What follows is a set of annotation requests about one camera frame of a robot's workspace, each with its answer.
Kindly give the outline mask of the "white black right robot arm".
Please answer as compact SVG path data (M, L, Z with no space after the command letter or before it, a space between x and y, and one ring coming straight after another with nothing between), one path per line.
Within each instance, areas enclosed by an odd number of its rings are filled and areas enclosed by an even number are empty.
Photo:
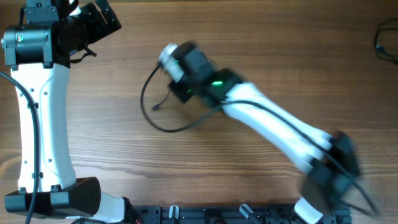
M349 221L343 197L359 176L352 139L299 120L235 71L217 69L193 42L169 44L159 56L170 89L181 102L192 96L255 130L304 173L293 213L302 223Z

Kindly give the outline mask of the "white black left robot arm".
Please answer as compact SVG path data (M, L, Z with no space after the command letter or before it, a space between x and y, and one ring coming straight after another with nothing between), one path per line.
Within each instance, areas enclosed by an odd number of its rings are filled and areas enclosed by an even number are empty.
M16 191L5 196L9 213L74 223L142 223L125 197L101 190L96 177L78 178L68 147L66 95L73 55L92 56L90 45L121 28L107 0L27 1L19 23L1 41L6 76L18 95L22 164Z

